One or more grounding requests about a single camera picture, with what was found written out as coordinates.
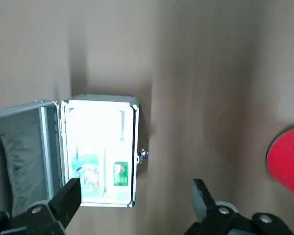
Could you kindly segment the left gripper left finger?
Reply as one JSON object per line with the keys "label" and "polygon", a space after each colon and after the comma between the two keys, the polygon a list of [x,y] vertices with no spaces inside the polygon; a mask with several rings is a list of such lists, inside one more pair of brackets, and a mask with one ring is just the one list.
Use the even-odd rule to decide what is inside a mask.
{"label": "left gripper left finger", "polygon": [[81,205],[81,182],[70,179],[49,201],[10,217],[0,211],[0,235],[64,235]]}

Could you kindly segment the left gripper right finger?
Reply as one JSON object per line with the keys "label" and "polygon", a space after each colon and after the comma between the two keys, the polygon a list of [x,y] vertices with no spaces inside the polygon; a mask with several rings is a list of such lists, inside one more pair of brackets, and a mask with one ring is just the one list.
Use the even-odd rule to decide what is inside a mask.
{"label": "left gripper right finger", "polygon": [[278,216],[258,212],[251,219],[241,215],[230,203],[217,202],[202,179],[193,179],[192,205],[196,214],[186,235],[292,235]]}

